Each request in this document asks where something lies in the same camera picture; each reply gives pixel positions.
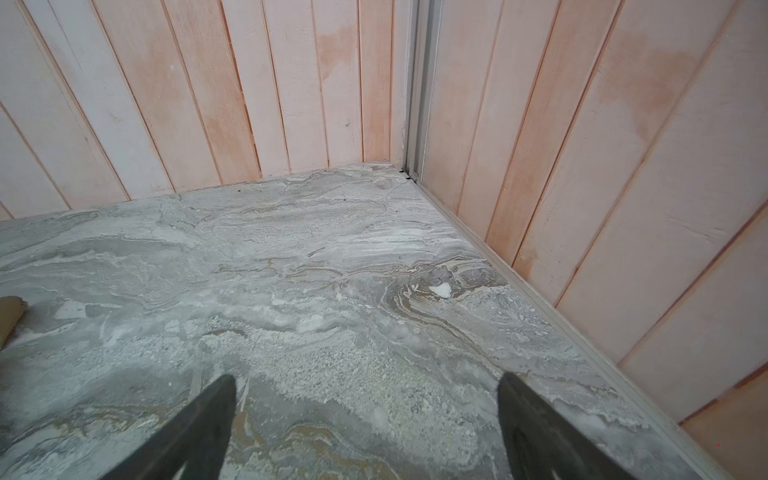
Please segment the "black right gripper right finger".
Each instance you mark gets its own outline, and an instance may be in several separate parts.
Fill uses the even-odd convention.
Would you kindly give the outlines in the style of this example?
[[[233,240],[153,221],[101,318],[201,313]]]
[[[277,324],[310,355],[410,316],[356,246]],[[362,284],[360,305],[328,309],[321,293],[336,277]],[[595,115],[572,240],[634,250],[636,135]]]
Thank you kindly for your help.
[[[497,387],[498,419],[515,479],[630,479],[512,372]]]

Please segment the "brown cardboard box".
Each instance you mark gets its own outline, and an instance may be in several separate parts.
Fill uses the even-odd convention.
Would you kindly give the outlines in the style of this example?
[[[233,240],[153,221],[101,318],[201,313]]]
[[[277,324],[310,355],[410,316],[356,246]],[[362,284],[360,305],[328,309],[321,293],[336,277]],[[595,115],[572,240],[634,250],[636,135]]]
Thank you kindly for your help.
[[[18,296],[0,298],[0,349],[3,349],[14,329],[28,308],[28,303]]]

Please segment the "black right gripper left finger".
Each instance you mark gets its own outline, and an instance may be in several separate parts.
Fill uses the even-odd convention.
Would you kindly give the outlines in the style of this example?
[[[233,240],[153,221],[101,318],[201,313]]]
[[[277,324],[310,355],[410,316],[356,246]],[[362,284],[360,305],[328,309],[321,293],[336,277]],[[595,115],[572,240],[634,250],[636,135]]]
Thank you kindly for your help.
[[[229,446],[236,379],[217,378],[105,479],[217,479]]]

